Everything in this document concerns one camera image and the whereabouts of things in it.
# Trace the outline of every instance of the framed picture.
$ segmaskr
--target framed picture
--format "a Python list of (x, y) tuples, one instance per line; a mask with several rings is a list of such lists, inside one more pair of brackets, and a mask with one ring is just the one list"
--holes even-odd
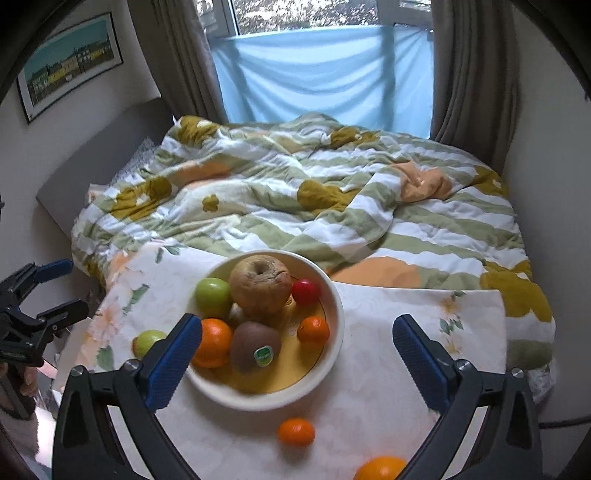
[(84, 82), (122, 63), (110, 12), (48, 38), (18, 76), (27, 121)]

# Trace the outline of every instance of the tree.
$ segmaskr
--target tree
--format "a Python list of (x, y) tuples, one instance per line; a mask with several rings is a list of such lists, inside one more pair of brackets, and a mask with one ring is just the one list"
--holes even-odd
[(375, 0), (234, 0), (241, 34), (378, 23)]

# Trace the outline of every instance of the striped duvet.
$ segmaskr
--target striped duvet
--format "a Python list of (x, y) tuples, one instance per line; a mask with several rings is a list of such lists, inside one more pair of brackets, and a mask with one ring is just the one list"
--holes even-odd
[(185, 116), (150, 165), (81, 212), (72, 238), (77, 265), (103, 281), (115, 259), (166, 239), (226, 256), (283, 249), (346, 283), (453, 298), (496, 289), (508, 366), (551, 360), (554, 319), (502, 180), (463, 151), (409, 135), (319, 113), (227, 126)]

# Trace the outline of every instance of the white wall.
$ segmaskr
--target white wall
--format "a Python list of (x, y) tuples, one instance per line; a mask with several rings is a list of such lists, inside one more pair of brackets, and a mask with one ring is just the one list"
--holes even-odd
[[(558, 384), (541, 419), (591, 413), (591, 103), (551, 43), (520, 12), (522, 111), (505, 178), (534, 277), (557, 323)], [(588, 426), (542, 432), (559, 473)]]
[[(86, 0), (57, 30), (112, 11), (123, 65), (81, 85), (27, 125), (17, 86), (0, 105), (0, 278), (27, 262), (70, 256), (70, 241), (37, 204), (35, 194), (56, 167), (129, 106), (159, 95), (135, 36), (125, 0)], [(87, 292), (75, 273), (40, 286), (24, 304), (36, 314)]]

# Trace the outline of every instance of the beige curtain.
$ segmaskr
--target beige curtain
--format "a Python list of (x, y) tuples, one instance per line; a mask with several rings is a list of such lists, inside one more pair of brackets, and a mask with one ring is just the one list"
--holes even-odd
[(175, 117), (227, 122), (207, 37), (193, 0), (128, 0), (144, 57)]
[(431, 138), (502, 172), (515, 129), (519, 58), (506, 0), (433, 0)]

